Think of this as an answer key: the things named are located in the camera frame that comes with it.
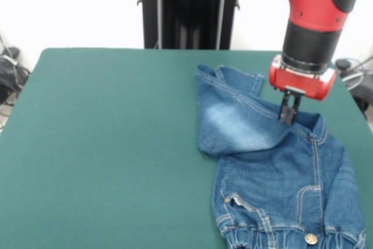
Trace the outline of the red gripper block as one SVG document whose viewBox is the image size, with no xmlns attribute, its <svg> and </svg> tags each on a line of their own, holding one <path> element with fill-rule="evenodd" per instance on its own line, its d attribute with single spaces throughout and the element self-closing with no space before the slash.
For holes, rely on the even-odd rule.
<svg viewBox="0 0 373 249">
<path fill-rule="evenodd" d="M 284 91 L 279 121 L 292 125 L 300 107 L 302 94 L 310 99 L 322 101 L 329 94 L 335 80 L 336 71 L 332 68 L 328 68 L 321 75 L 301 73 L 286 67 L 281 55 L 275 55 L 269 68 L 269 83 L 273 88 Z M 291 96 L 294 102 L 289 107 Z"/>
</svg>

